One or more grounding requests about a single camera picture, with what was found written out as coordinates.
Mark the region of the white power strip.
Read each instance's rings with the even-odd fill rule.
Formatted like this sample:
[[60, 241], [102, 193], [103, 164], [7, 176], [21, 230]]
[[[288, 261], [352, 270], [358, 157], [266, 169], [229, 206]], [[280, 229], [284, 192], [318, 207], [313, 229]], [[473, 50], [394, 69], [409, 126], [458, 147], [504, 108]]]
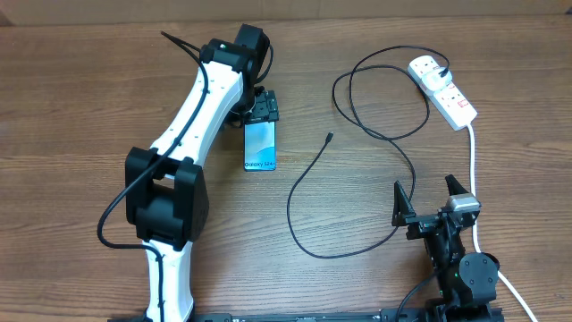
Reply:
[[477, 112], [468, 99], [452, 81], [444, 89], [429, 95], [421, 78], [428, 72], [441, 67], [430, 55], [422, 55], [412, 60], [408, 65], [408, 73], [419, 84], [422, 91], [428, 96], [444, 119], [455, 131], [469, 126], [477, 117]]

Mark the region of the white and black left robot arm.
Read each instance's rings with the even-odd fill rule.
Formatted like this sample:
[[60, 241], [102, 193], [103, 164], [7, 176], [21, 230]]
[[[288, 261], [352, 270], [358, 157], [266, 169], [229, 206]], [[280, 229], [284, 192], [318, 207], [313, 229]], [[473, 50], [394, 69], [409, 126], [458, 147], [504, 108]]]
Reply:
[[149, 268], [144, 321], [192, 319], [191, 249], [209, 210], [203, 165], [220, 128], [244, 123], [264, 99], [265, 59], [273, 56], [269, 37], [248, 24], [232, 42], [213, 38], [199, 50], [174, 36], [169, 40], [198, 60], [197, 78], [168, 129], [125, 160], [126, 219]]

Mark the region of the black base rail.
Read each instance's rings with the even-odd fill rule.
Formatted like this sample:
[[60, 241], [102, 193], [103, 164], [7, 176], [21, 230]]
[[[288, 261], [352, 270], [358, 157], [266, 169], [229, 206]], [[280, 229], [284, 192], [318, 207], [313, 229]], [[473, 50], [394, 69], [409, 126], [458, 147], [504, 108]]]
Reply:
[[[489, 317], [486, 313], [480, 314], [475, 318], [462, 318], [453, 315], [451, 319], [439, 320], [430, 317], [423, 309], [404, 309], [400, 312], [399, 320], [396, 319], [397, 309], [382, 309], [375, 313], [333, 313], [333, 314], [306, 314], [306, 315], [249, 315], [249, 316], [233, 316], [229, 313], [217, 314], [196, 314], [194, 310], [191, 317], [187, 321], [197, 322], [422, 322], [422, 321], [505, 321], [501, 313], [501, 309], [493, 309]], [[131, 318], [111, 318], [107, 321], [113, 322], [143, 322], [154, 321], [145, 315]]]

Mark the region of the white USB charger plug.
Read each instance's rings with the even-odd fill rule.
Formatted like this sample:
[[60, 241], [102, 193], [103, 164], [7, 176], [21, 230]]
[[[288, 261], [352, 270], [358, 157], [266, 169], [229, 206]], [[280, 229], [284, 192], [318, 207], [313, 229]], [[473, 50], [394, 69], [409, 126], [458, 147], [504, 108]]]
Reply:
[[452, 82], [452, 73], [445, 67], [436, 68], [421, 78], [426, 92], [432, 95], [447, 87]]

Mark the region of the Galaxy S24 smartphone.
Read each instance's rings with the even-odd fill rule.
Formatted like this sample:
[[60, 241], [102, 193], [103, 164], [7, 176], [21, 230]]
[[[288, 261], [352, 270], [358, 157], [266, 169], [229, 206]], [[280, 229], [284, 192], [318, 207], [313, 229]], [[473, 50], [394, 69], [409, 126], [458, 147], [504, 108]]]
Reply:
[[273, 171], [277, 166], [275, 122], [252, 123], [244, 127], [244, 169]]

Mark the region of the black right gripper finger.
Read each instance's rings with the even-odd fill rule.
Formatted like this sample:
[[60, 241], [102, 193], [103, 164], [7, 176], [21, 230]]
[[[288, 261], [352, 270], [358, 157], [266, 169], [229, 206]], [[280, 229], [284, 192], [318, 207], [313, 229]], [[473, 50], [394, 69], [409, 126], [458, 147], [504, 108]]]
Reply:
[[416, 216], [416, 212], [413, 209], [406, 192], [403, 190], [402, 185], [399, 181], [396, 181], [393, 185], [394, 189], [394, 206], [391, 218], [391, 224], [393, 226], [405, 226], [408, 224], [408, 220]]
[[447, 175], [445, 182], [450, 196], [467, 194], [467, 190], [459, 183], [453, 174]]

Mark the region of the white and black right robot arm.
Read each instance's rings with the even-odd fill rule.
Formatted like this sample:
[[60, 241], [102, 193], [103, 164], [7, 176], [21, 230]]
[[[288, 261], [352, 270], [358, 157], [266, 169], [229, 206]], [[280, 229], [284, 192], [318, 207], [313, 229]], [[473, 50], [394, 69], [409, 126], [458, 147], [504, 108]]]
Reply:
[[[416, 285], [393, 311], [382, 314], [389, 321], [502, 321], [497, 298], [500, 263], [486, 252], [467, 253], [460, 233], [475, 225], [481, 203], [450, 174], [445, 177], [449, 197], [445, 206], [432, 215], [419, 216], [400, 182], [394, 183], [391, 224], [405, 227], [409, 240], [422, 239], [433, 273]], [[424, 307], [406, 309], [409, 299], [432, 280], [440, 296]]]

